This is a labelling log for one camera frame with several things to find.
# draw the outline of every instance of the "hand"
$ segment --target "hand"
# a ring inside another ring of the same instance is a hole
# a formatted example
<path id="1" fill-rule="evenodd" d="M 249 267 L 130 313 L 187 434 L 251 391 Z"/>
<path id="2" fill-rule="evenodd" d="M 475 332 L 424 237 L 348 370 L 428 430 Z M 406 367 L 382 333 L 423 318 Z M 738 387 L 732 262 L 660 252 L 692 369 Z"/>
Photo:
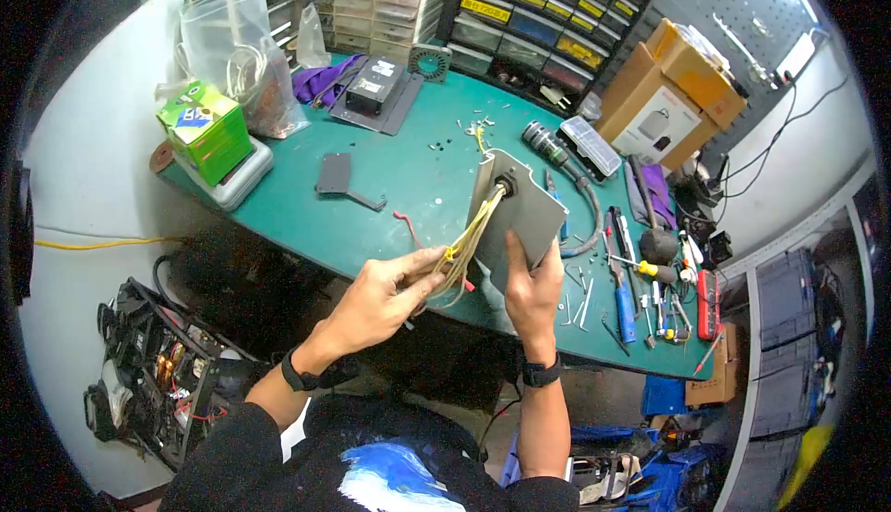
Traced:
<path id="1" fill-rule="evenodd" d="M 507 231 L 504 241 L 508 256 L 504 306 L 513 328 L 523 341 L 529 362 L 550 366 L 556 350 L 554 315 L 563 284 L 560 247 L 557 239 L 554 239 L 538 268 L 529 272 L 526 253 L 517 235 Z"/>
<path id="2" fill-rule="evenodd" d="M 446 279 L 431 273 L 445 251 L 444 246 L 431 247 L 392 261 L 366 261 L 334 312 L 319 321 L 303 345 L 333 362 L 392 337 Z"/>

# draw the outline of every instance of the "black shirt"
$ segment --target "black shirt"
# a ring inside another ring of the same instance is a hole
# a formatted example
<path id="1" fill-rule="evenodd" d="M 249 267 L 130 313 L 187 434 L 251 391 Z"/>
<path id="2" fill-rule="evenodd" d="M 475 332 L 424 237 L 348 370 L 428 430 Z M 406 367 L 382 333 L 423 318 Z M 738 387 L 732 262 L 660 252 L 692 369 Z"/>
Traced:
<path id="1" fill-rule="evenodd" d="M 160 510 L 578 509 L 578 490 L 557 477 L 502 489 L 471 459 L 470 432 L 425 408 L 325 395 L 311 401 L 304 431 L 283 464 L 273 418 L 242 405 L 189 455 Z"/>

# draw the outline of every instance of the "cardboard box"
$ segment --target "cardboard box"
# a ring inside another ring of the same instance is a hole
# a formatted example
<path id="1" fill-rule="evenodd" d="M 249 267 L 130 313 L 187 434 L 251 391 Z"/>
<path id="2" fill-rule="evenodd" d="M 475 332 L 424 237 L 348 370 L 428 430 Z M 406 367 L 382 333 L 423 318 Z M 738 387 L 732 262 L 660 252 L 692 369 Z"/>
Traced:
<path id="1" fill-rule="evenodd" d="M 669 170 L 729 127 L 746 105 L 666 19 L 647 44 L 634 48 L 602 100 L 603 116 L 595 124 L 600 136 L 620 152 Z"/>
<path id="2" fill-rule="evenodd" d="M 721 129 L 727 130 L 733 118 L 746 107 L 746 100 L 717 70 L 718 63 L 699 53 L 668 19 L 662 19 L 646 47 L 662 73 L 681 87 Z"/>
<path id="3" fill-rule="evenodd" d="M 241 106 L 195 81 L 158 112 L 173 150 L 211 187 L 251 153 Z"/>
<path id="4" fill-rule="evenodd" d="M 723 324 L 725 336 L 718 342 L 711 359 L 715 362 L 712 377 L 704 381 L 688 380 L 684 403 L 688 406 L 729 402 L 737 392 L 740 357 L 736 325 Z"/>

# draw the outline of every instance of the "white wall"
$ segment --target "white wall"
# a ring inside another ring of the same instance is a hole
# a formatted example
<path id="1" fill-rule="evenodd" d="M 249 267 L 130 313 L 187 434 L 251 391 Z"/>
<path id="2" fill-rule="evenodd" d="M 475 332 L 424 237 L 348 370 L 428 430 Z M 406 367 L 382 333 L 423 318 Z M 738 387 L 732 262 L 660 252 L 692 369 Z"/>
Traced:
<path id="1" fill-rule="evenodd" d="M 148 168 L 164 139 L 156 83 L 173 77 L 182 0 L 149 0 L 110 33 L 64 83 L 35 128 L 31 168 L 37 238 L 73 245 L 184 235 L 216 221 Z M 95 251 L 37 247 L 32 296 L 20 309 L 28 365 L 62 444 L 96 490 L 126 497 L 165 483 L 160 462 L 140 460 L 84 425 L 82 393 L 102 369 L 96 305 L 133 276 L 151 284 L 163 244 Z"/>
<path id="2" fill-rule="evenodd" d="M 830 41 L 824 42 L 797 79 L 792 115 L 810 109 L 849 73 L 841 50 Z M 774 110 L 730 150 L 731 172 L 770 144 L 791 102 L 789 89 Z M 727 212 L 718 229 L 730 234 L 734 260 L 780 236 L 825 203 L 871 150 L 871 142 L 863 100 L 852 75 L 840 91 L 826 97 L 813 113 L 786 127 L 752 188 L 742 196 L 728 199 Z M 759 166 L 756 163 L 730 178 L 727 192 L 741 192 Z"/>

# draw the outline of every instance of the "blue pliers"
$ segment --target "blue pliers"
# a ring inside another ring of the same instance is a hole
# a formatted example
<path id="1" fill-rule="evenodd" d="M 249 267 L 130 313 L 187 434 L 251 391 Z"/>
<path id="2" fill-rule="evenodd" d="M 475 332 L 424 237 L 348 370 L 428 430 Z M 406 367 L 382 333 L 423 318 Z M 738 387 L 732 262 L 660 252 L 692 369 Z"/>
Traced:
<path id="1" fill-rule="evenodd" d="M 560 194 L 557 193 L 557 189 L 554 188 L 554 180 L 551 178 L 551 170 L 547 168 L 544 169 L 544 184 L 548 187 L 548 193 L 554 197 L 555 200 L 560 200 Z M 563 222 L 563 226 L 560 228 L 560 240 L 566 241 L 569 239 L 569 216 L 566 217 L 566 221 Z"/>

